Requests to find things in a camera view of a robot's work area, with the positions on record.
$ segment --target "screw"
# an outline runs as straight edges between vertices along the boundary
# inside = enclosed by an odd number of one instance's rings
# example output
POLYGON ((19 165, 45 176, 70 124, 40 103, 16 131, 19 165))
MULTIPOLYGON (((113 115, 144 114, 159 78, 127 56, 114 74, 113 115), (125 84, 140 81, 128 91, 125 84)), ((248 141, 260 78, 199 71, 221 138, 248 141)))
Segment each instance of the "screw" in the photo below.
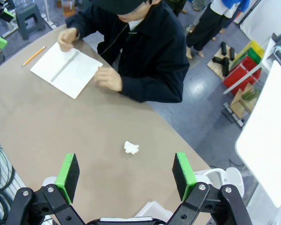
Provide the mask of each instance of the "screw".
POLYGON ((27 196, 28 194, 29 194, 28 191, 23 191, 23 195, 24 195, 24 196, 27 196))
POLYGON ((205 185, 200 184, 200 185, 199 185, 199 189, 200 189, 201 191, 204 191, 204 190, 206 189, 206 187, 205 187, 205 185))
POLYGON ((47 191, 48 191, 48 192, 52 192, 52 191, 54 191, 54 188, 49 187, 49 188, 47 189, 47 191))
POLYGON ((226 187, 225 191, 226 191, 227 193, 231 193, 232 190, 231 190, 230 187, 226 187))

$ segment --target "spiral binding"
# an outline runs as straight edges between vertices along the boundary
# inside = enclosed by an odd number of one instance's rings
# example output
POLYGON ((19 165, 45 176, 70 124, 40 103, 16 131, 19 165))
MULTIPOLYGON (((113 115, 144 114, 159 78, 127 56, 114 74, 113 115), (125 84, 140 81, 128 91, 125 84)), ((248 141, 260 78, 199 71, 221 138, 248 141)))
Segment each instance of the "spiral binding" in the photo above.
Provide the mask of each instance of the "spiral binding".
POLYGON ((69 60, 60 68, 60 70, 52 77, 50 83, 54 82, 56 78, 64 71, 64 69, 76 58, 76 56, 79 54, 79 52, 75 52, 75 54, 69 58, 69 60))

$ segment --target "pencil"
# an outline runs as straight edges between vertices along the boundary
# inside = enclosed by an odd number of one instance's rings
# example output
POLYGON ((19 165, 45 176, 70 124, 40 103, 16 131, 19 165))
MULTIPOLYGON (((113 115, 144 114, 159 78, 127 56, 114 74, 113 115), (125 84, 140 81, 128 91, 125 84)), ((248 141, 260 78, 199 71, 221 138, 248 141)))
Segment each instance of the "pencil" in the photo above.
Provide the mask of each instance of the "pencil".
POLYGON ((26 62, 24 62, 23 66, 25 66, 27 63, 29 63, 34 57, 36 57, 41 51, 43 51, 46 48, 46 46, 42 47, 40 50, 38 50, 33 56, 31 56, 26 62))

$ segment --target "black cap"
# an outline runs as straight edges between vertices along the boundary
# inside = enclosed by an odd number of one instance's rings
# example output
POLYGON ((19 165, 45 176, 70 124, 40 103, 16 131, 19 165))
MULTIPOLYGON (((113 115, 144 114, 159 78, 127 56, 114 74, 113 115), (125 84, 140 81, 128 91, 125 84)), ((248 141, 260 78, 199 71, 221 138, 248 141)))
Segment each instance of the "black cap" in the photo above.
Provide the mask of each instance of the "black cap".
POLYGON ((96 6, 117 15, 130 13, 143 2, 145 0, 94 0, 96 6))

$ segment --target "red box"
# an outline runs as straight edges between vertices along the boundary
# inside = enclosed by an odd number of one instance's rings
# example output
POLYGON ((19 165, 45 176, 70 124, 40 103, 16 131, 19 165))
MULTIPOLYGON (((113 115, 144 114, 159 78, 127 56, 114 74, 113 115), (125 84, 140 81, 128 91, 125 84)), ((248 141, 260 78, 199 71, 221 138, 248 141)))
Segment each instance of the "red box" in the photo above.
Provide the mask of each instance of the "red box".
MULTIPOLYGON (((238 63, 233 69, 229 71, 229 75, 223 80, 223 83, 229 88, 236 83, 240 78, 245 76, 255 66, 256 62, 252 60, 248 55, 238 63)), ((238 89, 244 90, 247 83, 254 84, 260 78, 261 69, 257 70, 253 75, 245 79, 241 84, 236 86, 231 92, 236 95, 238 89)))

